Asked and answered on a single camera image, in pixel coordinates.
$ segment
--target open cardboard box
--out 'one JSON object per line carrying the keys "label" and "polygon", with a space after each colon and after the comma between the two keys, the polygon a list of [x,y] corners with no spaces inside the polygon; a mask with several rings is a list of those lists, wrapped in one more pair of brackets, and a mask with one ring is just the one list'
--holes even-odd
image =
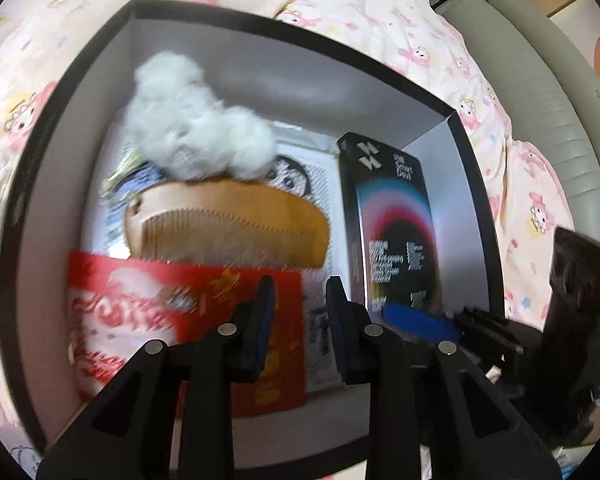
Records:
{"label": "open cardboard box", "polygon": [[[160,50],[191,56],[229,104],[340,137],[354,131],[416,156],[436,238],[442,303],[504,314],[491,210],[454,110],[336,41],[267,18],[133,0],[74,60],[22,155],[0,240],[0,352],[16,410],[44,450],[80,406],[67,359],[66,264],[80,246],[94,165],[133,71]],[[234,420],[238,476],[319,478],[365,459],[368,388],[311,396],[289,412]]]}

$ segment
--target bed sheet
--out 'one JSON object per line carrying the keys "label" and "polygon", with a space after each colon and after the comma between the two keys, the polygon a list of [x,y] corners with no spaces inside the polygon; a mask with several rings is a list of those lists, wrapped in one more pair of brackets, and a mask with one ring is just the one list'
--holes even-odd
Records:
{"label": "bed sheet", "polygon": [[[0,6],[0,216],[14,168],[56,82],[89,38],[128,0],[5,0]],[[513,140],[511,122],[462,36],[428,0],[187,0],[282,20],[345,43],[456,109],[489,196],[506,311],[541,328],[556,225],[573,221],[548,161]],[[0,366],[0,437],[34,474],[38,458]]]}

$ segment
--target leather upholstery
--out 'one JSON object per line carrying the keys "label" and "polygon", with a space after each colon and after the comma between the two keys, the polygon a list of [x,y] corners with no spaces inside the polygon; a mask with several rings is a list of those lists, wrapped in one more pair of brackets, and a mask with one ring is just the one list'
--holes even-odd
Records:
{"label": "leather upholstery", "polygon": [[576,231],[600,241],[600,80],[592,67],[528,0],[449,0],[436,12],[463,35],[514,139],[551,162]]}

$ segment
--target red packet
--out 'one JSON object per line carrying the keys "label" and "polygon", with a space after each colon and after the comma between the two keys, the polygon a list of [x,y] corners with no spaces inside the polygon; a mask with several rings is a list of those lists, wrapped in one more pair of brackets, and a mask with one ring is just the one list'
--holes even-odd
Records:
{"label": "red packet", "polygon": [[234,416],[302,406],[304,318],[298,272],[119,260],[72,251],[68,286],[80,392],[93,398],[149,339],[188,342],[229,321],[237,303],[254,298],[264,274],[276,282],[266,368],[255,384],[234,384]]}

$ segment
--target comb teeth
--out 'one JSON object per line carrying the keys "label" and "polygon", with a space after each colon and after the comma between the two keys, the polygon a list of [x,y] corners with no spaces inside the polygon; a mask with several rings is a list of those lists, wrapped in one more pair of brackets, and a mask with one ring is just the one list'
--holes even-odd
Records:
{"label": "comb teeth", "polygon": [[142,224],[141,258],[220,267],[315,267],[315,234],[277,230],[231,215],[176,209]]}

